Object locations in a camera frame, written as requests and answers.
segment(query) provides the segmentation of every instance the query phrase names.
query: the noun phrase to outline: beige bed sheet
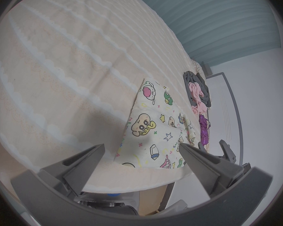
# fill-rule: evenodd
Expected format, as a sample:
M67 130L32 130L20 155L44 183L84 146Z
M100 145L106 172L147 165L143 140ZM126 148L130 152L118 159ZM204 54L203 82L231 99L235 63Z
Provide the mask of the beige bed sheet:
M23 0L0 24L0 142L34 171L93 145L104 158L84 190L122 193L191 173L113 162L146 77L170 88L200 140L183 73L199 72L141 0Z

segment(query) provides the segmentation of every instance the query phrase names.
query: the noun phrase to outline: yellow star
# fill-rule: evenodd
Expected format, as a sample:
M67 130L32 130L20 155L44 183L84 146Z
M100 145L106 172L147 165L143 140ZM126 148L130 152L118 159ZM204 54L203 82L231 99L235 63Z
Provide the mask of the yellow star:
M161 114L161 117L160 117L159 119L162 121L162 123L165 122L165 119L164 119L164 115L163 115L163 114Z

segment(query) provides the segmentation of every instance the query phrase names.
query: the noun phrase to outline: headboard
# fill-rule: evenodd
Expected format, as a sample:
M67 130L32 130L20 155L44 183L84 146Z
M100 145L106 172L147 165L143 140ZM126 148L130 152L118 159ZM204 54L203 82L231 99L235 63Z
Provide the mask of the headboard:
M281 46L266 0L143 0L197 62L218 65Z

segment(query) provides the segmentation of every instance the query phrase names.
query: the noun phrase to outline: wooden floor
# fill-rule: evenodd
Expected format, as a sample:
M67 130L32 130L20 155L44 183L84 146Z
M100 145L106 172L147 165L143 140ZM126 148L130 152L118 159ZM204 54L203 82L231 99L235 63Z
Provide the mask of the wooden floor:
M25 170L26 168L13 158L0 143L0 181L16 197L17 195L11 185L11 179ZM139 214L141 216L154 214L159 208L165 191L166 185L140 191Z

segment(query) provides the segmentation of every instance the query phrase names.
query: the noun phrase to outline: mattress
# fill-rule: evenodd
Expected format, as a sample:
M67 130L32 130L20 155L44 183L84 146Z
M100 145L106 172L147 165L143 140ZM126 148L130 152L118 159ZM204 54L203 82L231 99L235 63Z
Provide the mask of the mattress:
M0 24L0 142L27 168L91 146L105 155L84 190L123 193L179 180L191 170L113 162L144 78L170 88L200 141L183 73L204 73L141 0L23 0Z

